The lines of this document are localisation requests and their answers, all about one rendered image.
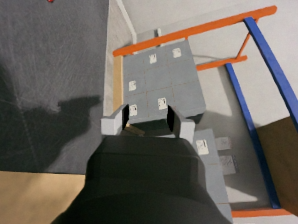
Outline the beige flat mat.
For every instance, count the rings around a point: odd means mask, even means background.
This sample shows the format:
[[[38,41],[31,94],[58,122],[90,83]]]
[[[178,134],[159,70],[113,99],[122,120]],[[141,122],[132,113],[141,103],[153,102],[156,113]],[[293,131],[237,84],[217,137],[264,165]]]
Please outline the beige flat mat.
[[[0,171],[0,224],[50,224],[80,192],[84,179]]]

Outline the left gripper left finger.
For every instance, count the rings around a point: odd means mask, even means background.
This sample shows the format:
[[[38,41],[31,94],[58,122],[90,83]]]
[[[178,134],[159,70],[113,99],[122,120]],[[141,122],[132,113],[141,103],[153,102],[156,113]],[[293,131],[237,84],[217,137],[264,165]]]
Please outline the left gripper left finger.
[[[105,137],[119,135],[129,120],[129,104],[122,104],[110,116],[101,118],[102,141]]]

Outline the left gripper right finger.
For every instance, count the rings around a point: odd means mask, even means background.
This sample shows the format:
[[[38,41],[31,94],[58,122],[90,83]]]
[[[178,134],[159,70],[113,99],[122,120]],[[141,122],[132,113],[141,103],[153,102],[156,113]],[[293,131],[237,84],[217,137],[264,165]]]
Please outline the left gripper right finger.
[[[184,138],[192,144],[195,122],[186,119],[173,105],[168,105],[167,123],[175,138]]]

